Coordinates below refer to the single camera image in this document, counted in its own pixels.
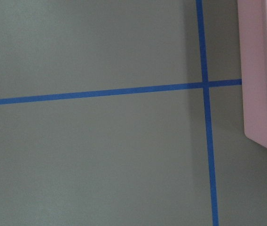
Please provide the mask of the pink plastic bin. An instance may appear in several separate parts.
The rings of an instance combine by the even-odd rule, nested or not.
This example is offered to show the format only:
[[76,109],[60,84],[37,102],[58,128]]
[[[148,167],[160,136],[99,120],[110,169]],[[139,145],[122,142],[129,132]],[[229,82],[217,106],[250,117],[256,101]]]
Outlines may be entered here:
[[245,135],[267,148],[267,0],[239,0]]

